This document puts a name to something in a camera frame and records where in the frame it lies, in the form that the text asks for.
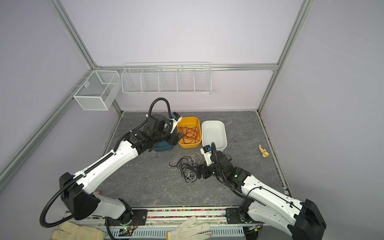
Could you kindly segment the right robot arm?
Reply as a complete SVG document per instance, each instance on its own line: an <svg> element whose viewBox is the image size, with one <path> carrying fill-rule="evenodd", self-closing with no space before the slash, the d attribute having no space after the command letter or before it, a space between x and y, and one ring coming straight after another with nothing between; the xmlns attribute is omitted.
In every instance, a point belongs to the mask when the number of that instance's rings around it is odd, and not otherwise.
<svg viewBox="0 0 384 240"><path fill-rule="evenodd" d="M306 199L291 198L267 186L248 171L233 166L215 144L201 148L205 162L194 166L197 178L215 177L243 199L240 222L270 225L294 240L321 240L327 224L317 205Z"/></svg>

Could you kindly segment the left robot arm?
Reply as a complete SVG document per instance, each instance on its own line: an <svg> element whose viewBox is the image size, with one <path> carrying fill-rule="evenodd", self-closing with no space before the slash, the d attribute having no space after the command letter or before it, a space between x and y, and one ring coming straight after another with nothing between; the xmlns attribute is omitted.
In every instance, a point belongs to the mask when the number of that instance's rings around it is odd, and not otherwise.
<svg viewBox="0 0 384 240"><path fill-rule="evenodd" d="M60 189L44 206L39 218L40 225L52 228L70 219L79 221L89 216L113 219L120 225L128 225L134 217L129 204L123 199L101 196L96 193L98 186L120 167L146 151L151 152L159 143L175 146L181 139L181 134L177 132L181 120L178 113L171 112L167 99L155 99L146 119L122 135L106 155L73 175L65 173L60 177ZM46 216L56 199L61 199L71 214L49 223Z"/></svg>

